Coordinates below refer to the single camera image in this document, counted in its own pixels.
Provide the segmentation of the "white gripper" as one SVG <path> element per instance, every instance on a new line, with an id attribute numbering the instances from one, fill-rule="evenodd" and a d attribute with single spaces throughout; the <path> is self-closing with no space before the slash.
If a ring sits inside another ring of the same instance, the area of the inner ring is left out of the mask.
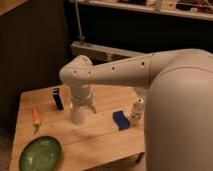
<path id="1" fill-rule="evenodd" d="M 93 104 L 91 104 L 92 99 L 93 94 L 89 85 L 71 87 L 71 102 L 78 106 L 88 106 L 88 108 L 96 114 L 96 108 Z"/>

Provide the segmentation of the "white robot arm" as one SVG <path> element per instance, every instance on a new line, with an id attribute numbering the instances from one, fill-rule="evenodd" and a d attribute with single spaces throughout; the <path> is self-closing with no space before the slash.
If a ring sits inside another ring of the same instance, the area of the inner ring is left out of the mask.
<path id="1" fill-rule="evenodd" d="M 74 104 L 92 101 L 92 84 L 147 90 L 147 171 L 213 171 L 213 54 L 181 49 L 94 65 L 79 55 L 60 70 Z"/>

